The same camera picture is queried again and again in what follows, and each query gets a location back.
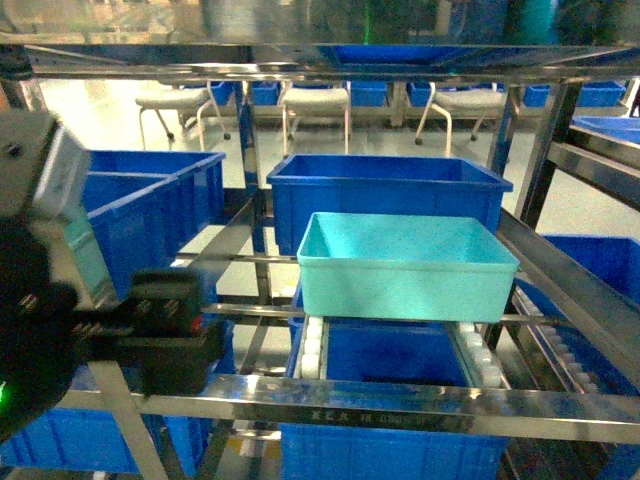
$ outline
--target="teal plastic bin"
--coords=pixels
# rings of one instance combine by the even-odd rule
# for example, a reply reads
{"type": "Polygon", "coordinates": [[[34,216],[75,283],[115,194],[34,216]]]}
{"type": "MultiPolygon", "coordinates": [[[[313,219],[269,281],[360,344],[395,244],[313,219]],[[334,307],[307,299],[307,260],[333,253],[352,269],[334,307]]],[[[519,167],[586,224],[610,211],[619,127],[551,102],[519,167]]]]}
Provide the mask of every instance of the teal plastic bin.
{"type": "Polygon", "coordinates": [[[298,250],[304,310],[498,322],[518,260],[476,219],[315,213],[298,250]]]}

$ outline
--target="metal rail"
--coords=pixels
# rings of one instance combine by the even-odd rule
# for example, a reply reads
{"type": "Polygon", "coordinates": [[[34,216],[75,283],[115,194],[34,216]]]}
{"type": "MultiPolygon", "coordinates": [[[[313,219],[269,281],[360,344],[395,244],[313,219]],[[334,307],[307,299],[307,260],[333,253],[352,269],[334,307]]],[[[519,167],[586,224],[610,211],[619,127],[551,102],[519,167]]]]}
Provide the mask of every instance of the metal rail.
{"type": "Polygon", "coordinates": [[[640,307],[504,210],[498,238],[569,321],[640,387],[640,307]]]}
{"type": "MultiPolygon", "coordinates": [[[[640,399],[559,392],[386,385],[220,375],[199,397],[132,394],[140,413],[640,443],[640,399]]],[[[61,408],[109,410],[98,392],[61,408]]]]}

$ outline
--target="metal post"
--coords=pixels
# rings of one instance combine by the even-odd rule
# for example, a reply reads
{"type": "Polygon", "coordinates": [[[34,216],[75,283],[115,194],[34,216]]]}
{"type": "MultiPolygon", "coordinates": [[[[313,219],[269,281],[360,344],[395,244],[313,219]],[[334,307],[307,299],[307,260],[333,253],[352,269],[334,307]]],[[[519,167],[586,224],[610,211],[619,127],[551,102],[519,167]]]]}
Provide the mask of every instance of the metal post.
{"type": "Polygon", "coordinates": [[[520,96],[519,87],[507,86],[507,99],[502,110],[500,120],[496,122],[496,131],[493,133],[491,150],[487,167],[494,172],[504,176],[504,170],[509,162],[509,151],[513,135],[516,133],[516,122],[518,120],[518,99],[520,96]]]}
{"type": "Polygon", "coordinates": [[[391,97],[391,126],[401,127],[407,109],[407,84],[404,82],[393,83],[393,95],[391,97]]]}
{"type": "Polygon", "coordinates": [[[146,480],[169,480],[118,362],[89,362],[88,365],[140,474],[146,480]]]}
{"type": "Polygon", "coordinates": [[[551,87],[516,206],[516,216],[531,228],[540,220],[555,172],[555,165],[547,160],[549,149],[552,143],[564,141],[581,89],[581,83],[551,87]]]}
{"type": "MultiPolygon", "coordinates": [[[[246,56],[250,59],[251,49],[247,48],[246,50],[246,56]]],[[[255,225],[257,228],[251,235],[253,252],[256,255],[266,255],[264,229],[261,227],[261,219],[265,212],[265,199],[264,192],[260,188],[257,136],[253,122],[253,84],[251,82],[237,84],[235,94],[245,187],[247,194],[252,195],[255,199],[255,225]]],[[[269,266],[266,263],[256,263],[255,269],[259,302],[263,305],[269,304],[271,303],[269,266]]]]}
{"type": "Polygon", "coordinates": [[[0,83],[11,108],[46,111],[42,90],[22,45],[0,47],[0,83]]]}

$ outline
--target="metal shelf frame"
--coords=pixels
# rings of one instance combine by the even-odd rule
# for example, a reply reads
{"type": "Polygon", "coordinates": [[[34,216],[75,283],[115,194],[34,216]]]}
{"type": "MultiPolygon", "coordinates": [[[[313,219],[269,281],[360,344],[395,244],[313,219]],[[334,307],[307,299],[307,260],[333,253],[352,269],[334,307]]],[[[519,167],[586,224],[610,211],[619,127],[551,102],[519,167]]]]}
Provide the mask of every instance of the metal shelf frame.
{"type": "MultiPolygon", "coordinates": [[[[588,45],[539,47],[453,42],[457,53],[446,58],[405,64],[358,64],[343,62],[335,47],[362,43],[357,37],[361,35],[359,17],[356,18],[357,14],[351,10],[345,10],[347,13],[338,10],[340,15],[344,13],[353,20],[352,24],[341,24],[344,25],[344,31],[341,31],[333,28],[331,22],[340,19],[325,8],[330,3],[327,1],[309,1],[308,7],[302,10],[299,9],[302,2],[296,1],[259,0],[251,2],[251,8],[247,2],[242,2],[243,6],[238,8],[249,9],[260,28],[250,35],[238,37],[232,16],[228,24],[216,24],[215,28],[208,23],[212,9],[223,8],[222,3],[219,0],[202,0],[199,5],[151,2],[151,6],[135,4],[129,8],[131,15],[127,18],[136,18],[139,8],[139,12],[146,15],[140,17],[145,22],[157,21],[158,15],[169,10],[177,14],[188,10],[187,7],[199,8],[202,23],[187,32],[193,34],[190,37],[185,36],[184,31],[153,32],[147,28],[149,25],[145,27],[147,30],[123,32],[119,30],[121,25],[114,24],[112,30],[105,31],[104,22],[87,20],[98,18],[95,17],[98,15],[95,5],[85,5],[84,13],[78,13],[89,15],[83,17],[84,23],[78,22],[74,14],[61,18],[60,23],[49,31],[35,33],[20,31],[21,24],[15,21],[14,29],[7,30],[1,22],[8,20],[0,18],[0,77],[4,78],[3,86],[14,107],[42,108],[42,92],[35,80],[38,77],[241,82],[235,89],[235,108],[246,184],[243,201],[231,208],[231,220],[202,253],[195,257],[180,257],[190,261],[193,268],[206,271],[213,281],[218,280],[232,262],[254,263],[257,298],[228,298],[224,303],[205,309],[228,315],[238,323],[257,325],[240,374],[218,376],[198,397],[143,397],[129,391],[116,363],[94,363],[90,368],[101,391],[70,391],[59,406],[112,412],[142,476],[149,480],[164,480],[170,475],[153,447],[142,414],[224,420],[214,432],[207,451],[205,463],[209,467],[215,467],[219,462],[230,435],[244,435],[259,441],[275,438],[264,433],[267,422],[508,436],[515,440],[507,453],[507,463],[516,470],[518,452],[521,454],[530,446],[537,448],[534,439],[581,441],[592,446],[601,443],[640,445],[640,398],[579,393],[575,382],[558,373],[562,366],[558,358],[552,351],[542,348],[544,337],[540,336],[539,330],[541,325],[559,322],[574,326],[640,388],[637,370],[640,363],[640,307],[589,275],[535,232],[553,174],[558,168],[635,209],[640,206],[640,148],[570,128],[583,82],[630,79],[640,74],[637,63],[640,41],[633,37],[640,29],[627,31],[619,25],[631,17],[617,16],[611,26],[615,35],[611,40],[599,41],[601,46],[597,47],[592,45],[593,41],[588,45]],[[292,9],[286,10],[285,7],[291,5],[292,9]],[[283,29],[275,26],[278,21],[274,23],[274,12],[267,12],[265,8],[289,12],[277,20],[290,19],[291,31],[283,33],[283,29]],[[318,12],[327,22],[327,30],[314,30],[315,27],[309,27],[311,20],[306,23],[302,20],[315,18],[314,14],[318,12]],[[396,126],[411,114],[406,103],[400,100],[404,98],[402,82],[434,79],[450,85],[469,81],[504,82],[507,101],[504,110],[497,112],[488,161],[489,167],[500,174],[504,174],[507,164],[516,120],[526,116],[519,108],[519,89],[530,83],[553,84],[542,112],[516,214],[511,216],[503,212],[498,237],[520,259],[522,272],[559,307],[567,320],[517,315],[514,297],[514,308],[506,312],[503,321],[485,328],[485,337],[494,348],[499,346],[503,330],[517,340],[522,355],[520,361],[532,373],[531,378],[521,382],[521,388],[389,385],[385,397],[380,398],[366,383],[294,380],[255,374],[255,360],[268,329],[284,326],[284,318],[300,312],[276,305],[276,299],[271,297],[269,264],[292,263],[295,259],[265,253],[264,229],[272,224],[272,209],[270,192],[263,189],[259,181],[251,82],[336,79],[394,82],[394,95],[385,115],[390,114],[391,123],[396,126]],[[239,255],[249,238],[254,254],[239,255]],[[538,370],[539,363],[533,362],[539,355],[544,357],[546,370],[538,370]],[[235,420],[256,422],[255,430],[235,432],[235,420]]],[[[625,2],[612,2],[612,5],[614,3],[622,5],[625,2]]],[[[335,0],[332,5],[346,8],[349,4],[335,0]]],[[[415,49],[429,47],[411,45],[406,48],[422,52],[415,49]]],[[[621,448],[606,447],[604,451],[611,455],[614,463],[624,461],[624,455],[618,454],[621,448]]],[[[541,471],[547,467],[540,465],[541,471]]],[[[198,478],[204,478],[204,470],[201,469],[198,478]]],[[[177,478],[177,475],[172,472],[171,478],[177,478]]],[[[601,475],[599,478],[611,477],[601,475]]]]}

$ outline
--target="shelf beam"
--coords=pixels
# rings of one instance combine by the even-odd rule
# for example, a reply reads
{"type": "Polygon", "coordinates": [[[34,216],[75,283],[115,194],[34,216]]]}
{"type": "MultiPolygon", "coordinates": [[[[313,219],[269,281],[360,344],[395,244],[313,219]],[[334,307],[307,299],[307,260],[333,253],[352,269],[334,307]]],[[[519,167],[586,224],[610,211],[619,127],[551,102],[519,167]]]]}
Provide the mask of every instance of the shelf beam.
{"type": "Polygon", "coordinates": [[[531,281],[640,388],[640,306],[504,210],[498,238],[531,281]]]}
{"type": "Polygon", "coordinates": [[[640,210],[640,170],[566,143],[554,143],[549,160],[563,172],[640,210]]]}

